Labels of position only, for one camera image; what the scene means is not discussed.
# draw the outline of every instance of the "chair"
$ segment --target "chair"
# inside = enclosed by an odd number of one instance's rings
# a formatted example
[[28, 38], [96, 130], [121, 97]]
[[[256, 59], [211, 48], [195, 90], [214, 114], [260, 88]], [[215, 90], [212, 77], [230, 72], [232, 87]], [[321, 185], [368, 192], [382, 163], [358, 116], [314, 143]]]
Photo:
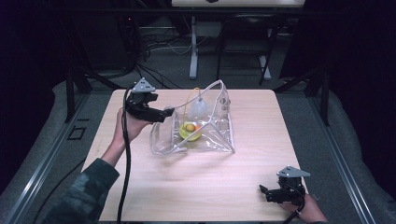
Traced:
[[[273, 45], [279, 29], [285, 19], [274, 15], [236, 15], [225, 20], [219, 33], [217, 79], [220, 68], [260, 68], [262, 76], [260, 85], [271, 58]], [[260, 66], [221, 66], [221, 58], [226, 53], [240, 53], [242, 55], [255, 55], [265, 57], [265, 65]]]

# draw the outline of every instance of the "clear plastic bag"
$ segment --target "clear plastic bag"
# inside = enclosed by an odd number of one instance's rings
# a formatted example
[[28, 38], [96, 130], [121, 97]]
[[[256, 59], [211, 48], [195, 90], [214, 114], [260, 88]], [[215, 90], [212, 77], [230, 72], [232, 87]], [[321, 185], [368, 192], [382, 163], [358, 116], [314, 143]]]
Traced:
[[230, 116], [230, 99], [225, 85], [218, 80], [195, 93], [163, 123], [153, 125], [150, 148], [155, 155], [189, 151], [235, 153]]

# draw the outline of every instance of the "table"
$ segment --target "table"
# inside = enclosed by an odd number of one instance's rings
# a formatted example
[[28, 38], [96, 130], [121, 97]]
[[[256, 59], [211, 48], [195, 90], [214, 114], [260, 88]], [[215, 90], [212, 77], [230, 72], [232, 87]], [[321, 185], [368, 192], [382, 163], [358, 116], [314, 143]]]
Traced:
[[[209, 3], [206, 0], [172, 0], [173, 7], [303, 7], [305, 0], [219, 0]], [[191, 18], [191, 63], [190, 79], [197, 78], [198, 48], [196, 42], [196, 20]], [[265, 64], [265, 57], [259, 58], [261, 65]], [[264, 73], [265, 80], [270, 80], [269, 69]]]
[[[191, 90], [157, 90], [150, 107], [182, 105]], [[228, 90], [235, 153], [151, 154], [147, 127], [132, 142], [132, 171], [123, 206], [125, 221], [267, 221], [289, 213], [268, 203], [259, 185], [279, 189], [276, 172], [299, 163], [276, 96], [269, 90]], [[114, 91], [93, 140], [86, 168], [110, 144], [124, 90]], [[125, 153], [116, 169], [120, 178], [108, 194], [102, 221], [117, 219]]]

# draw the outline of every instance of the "white desk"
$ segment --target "white desk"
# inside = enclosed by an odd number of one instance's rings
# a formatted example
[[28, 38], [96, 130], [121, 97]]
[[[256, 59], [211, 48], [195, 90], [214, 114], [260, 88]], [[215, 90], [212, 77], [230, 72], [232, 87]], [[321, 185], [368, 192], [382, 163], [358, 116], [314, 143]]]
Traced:
[[[190, 90], [157, 90], [153, 108], [185, 103]], [[149, 149], [151, 127], [132, 142], [132, 168], [123, 206], [124, 221], [280, 221], [289, 213], [268, 203], [259, 190], [279, 189], [276, 172], [299, 168], [273, 91], [228, 90], [235, 153], [191, 152], [155, 156]], [[124, 91], [114, 91], [84, 168], [102, 156], [111, 142]], [[100, 220], [117, 219], [125, 175], [125, 153], [116, 169], [120, 178], [108, 194]]]
[[[209, 3], [206, 0], [172, 0], [173, 7], [303, 7], [305, 0], [219, 0]], [[198, 48], [196, 42], [196, 21], [191, 19], [191, 64], [190, 79], [197, 78]], [[265, 64], [265, 57], [260, 57], [260, 63]], [[264, 78], [271, 79], [269, 69]]]

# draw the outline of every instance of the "dark green sleeve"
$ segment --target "dark green sleeve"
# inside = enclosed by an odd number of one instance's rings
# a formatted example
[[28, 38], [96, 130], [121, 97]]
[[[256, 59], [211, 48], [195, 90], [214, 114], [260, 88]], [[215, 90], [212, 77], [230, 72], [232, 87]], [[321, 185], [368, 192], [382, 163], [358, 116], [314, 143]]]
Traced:
[[42, 223], [97, 223], [108, 191], [120, 174], [96, 159], [47, 213]]

